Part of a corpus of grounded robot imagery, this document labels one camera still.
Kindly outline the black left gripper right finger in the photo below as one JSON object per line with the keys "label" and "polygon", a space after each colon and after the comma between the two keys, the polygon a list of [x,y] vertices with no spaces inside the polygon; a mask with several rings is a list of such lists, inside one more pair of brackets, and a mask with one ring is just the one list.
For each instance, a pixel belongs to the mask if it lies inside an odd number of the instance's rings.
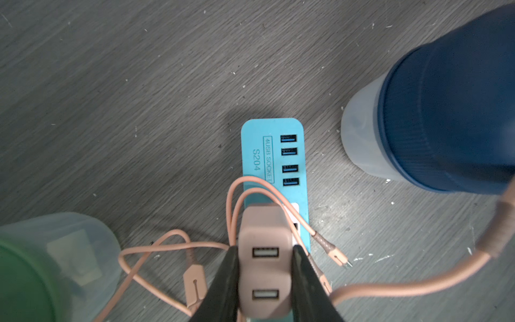
{"label": "black left gripper right finger", "polygon": [[344,322],[331,304],[301,246],[292,249],[292,314],[295,322]]}

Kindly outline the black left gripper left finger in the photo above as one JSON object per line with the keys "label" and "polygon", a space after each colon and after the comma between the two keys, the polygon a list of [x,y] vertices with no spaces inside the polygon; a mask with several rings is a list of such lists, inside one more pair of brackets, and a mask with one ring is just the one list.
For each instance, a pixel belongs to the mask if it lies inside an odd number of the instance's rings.
{"label": "black left gripper left finger", "polygon": [[200,307],[190,322],[238,321],[240,261],[237,246],[227,251]]}

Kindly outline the pink charger plug cube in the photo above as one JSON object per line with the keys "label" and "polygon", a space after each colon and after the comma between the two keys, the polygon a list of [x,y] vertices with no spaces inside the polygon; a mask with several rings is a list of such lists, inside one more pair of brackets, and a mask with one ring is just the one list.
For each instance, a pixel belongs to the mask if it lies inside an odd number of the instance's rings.
{"label": "pink charger plug cube", "polygon": [[292,232],[276,204],[244,210],[238,238],[241,312],[251,319],[276,319],[291,310]]}

